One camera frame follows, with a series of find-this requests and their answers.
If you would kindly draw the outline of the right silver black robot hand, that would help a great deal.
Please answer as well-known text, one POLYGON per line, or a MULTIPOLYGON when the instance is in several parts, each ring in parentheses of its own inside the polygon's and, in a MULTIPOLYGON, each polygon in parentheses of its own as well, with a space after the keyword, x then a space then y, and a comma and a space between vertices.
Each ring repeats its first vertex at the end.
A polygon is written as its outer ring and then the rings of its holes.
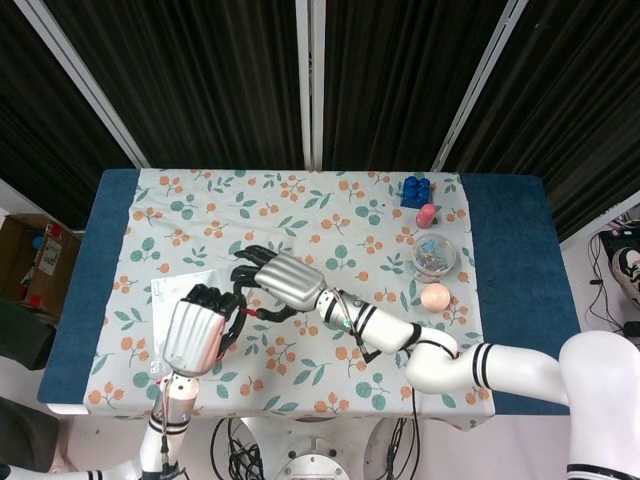
POLYGON ((234 256, 250 262, 250 265, 239 265, 231 272, 230 279, 236 294, 241 294, 244 288, 260 289, 284 304, 279 311, 257 309, 255 316, 260 320, 282 323, 297 313, 311 312, 327 289, 321 272, 291 255, 250 245, 236 251, 234 256))

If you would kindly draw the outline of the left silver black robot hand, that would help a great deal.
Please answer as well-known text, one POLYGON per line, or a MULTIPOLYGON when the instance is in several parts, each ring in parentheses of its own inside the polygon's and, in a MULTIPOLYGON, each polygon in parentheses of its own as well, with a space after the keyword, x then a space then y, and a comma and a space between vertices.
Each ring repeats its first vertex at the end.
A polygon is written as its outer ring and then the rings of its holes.
POLYGON ((206 374, 240 336, 246 306, 241 293, 195 285, 173 310, 163 360, 184 377, 206 374))

